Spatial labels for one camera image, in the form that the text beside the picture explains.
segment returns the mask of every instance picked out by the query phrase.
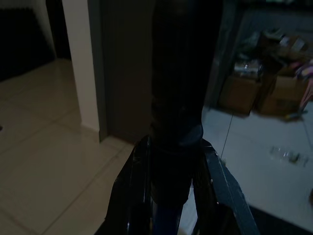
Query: gray door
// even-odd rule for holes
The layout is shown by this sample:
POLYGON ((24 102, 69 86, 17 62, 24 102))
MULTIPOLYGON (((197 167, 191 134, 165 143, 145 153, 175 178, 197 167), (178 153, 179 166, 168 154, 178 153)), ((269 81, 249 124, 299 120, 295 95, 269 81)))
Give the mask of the gray door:
POLYGON ((108 134, 137 141, 151 121, 153 0, 101 1, 108 134))

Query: clear plastic item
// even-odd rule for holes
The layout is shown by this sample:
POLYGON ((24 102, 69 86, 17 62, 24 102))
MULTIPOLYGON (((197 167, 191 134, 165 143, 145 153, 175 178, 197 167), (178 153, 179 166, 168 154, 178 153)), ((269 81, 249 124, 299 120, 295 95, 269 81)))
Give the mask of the clear plastic item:
POLYGON ((286 161, 302 167, 305 167, 309 161, 309 157, 305 154, 297 153, 275 146, 270 149, 270 154, 274 159, 279 159, 281 161, 286 161))

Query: tiled floor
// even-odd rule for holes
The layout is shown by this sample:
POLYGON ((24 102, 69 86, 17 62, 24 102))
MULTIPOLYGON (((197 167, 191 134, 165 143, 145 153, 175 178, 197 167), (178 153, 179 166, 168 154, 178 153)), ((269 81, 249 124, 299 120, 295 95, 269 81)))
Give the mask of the tiled floor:
POLYGON ((69 61, 0 83, 0 234, 91 235, 132 145, 81 136, 69 61))
POLYGON ((283 122, 251 113, 242 118, 211 109, 203 120, 211 142, 254 207, 313 232, 313 103, 303 121, 283 122), (282 147, 307 155, 306 167, 270 154, 282 147))

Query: dark pole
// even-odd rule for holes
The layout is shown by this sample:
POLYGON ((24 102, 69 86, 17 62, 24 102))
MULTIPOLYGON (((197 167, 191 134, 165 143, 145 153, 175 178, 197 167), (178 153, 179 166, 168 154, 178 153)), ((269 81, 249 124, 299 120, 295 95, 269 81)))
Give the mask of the dark pole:
POLYGON ((156 0, 150 131, 154 235, 177 234, 201 156, 201 112, 222 2, 156 0))

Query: white wall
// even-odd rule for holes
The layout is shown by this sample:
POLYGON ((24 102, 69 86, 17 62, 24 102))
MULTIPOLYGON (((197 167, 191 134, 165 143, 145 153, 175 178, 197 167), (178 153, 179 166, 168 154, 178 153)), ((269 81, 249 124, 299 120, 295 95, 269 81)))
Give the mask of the white wall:
POLYGON ((82 126, 99 131, 87 0, 63 0, 82 126))
POLYGON ((45 0, 0 0, 0 9, 31 8, 44 34, 49 47, 54 51, 54 43, 45 0))

